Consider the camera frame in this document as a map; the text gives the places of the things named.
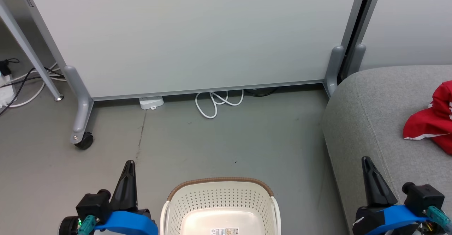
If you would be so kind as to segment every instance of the whiteboard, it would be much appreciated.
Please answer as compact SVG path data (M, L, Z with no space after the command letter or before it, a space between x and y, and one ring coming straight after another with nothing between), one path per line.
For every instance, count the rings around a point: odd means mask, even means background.
M378 0L360 70L452 64L452 0Z
M33 0L93 98L323 80L353 0Z

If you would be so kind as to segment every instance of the teal connector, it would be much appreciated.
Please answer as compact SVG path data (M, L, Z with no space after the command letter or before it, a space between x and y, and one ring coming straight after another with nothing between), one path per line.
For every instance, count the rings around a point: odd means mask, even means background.
M94 230L94 227L96 226L96 218L92 215L86 216L85 220L83 221L80 229L77 231L79 235L89 235L89 233Z
M444 212L435 206L430 206L427 208L427 216L433 222L439 224L447 234L452 235L451 220L446 216L446 214L444 214Z

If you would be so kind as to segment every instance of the red cloth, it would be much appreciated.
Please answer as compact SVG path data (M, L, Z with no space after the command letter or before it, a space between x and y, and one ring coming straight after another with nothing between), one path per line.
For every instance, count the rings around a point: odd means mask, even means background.
M433 93L428 108L408 119L403 137L407 140L431 138L452 155L452 81L443 82Z

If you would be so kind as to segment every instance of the white device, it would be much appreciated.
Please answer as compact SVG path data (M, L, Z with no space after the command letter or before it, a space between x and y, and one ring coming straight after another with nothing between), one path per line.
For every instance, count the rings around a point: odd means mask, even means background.
M155 110L158 106L163 105L163 97L140 98L140 106L143 110Z
M0 86L5 84L7 81L11 80L11 75L9 76L0 76ZM0 108L3 106L7 106L8 103L13 101L15 91L14 86L6 86L0 88Z

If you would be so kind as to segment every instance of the basket handle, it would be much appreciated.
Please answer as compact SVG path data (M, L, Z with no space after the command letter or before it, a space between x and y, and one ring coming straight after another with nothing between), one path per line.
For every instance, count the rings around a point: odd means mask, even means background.
M276 216L276 235L281 235L281 213L279 212L279 206L278 202L276 201L275 197L270 197L273 201L273 209L275 210L275 216Z
M170 201L166 201L166 203L163 205L162 213L160 214L160 235L166 235L166 230L168 226L168 207L170 206Z

